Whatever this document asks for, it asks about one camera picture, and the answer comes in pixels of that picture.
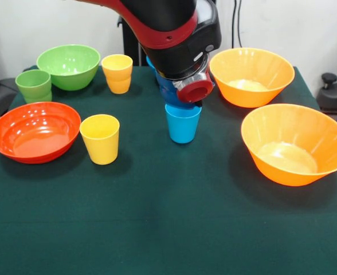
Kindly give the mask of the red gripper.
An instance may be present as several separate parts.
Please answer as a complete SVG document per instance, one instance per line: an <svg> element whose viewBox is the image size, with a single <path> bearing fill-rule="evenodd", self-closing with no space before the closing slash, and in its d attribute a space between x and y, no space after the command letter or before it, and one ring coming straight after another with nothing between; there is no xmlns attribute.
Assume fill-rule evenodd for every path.
<svg viewBox="0 0 337 275"><path fill-rule="evenodd" d="M198 80L185 85L177 90L178 99L184 103L195 103L195 106L202 107L202 100L213 90L211 80Z"/></svg>

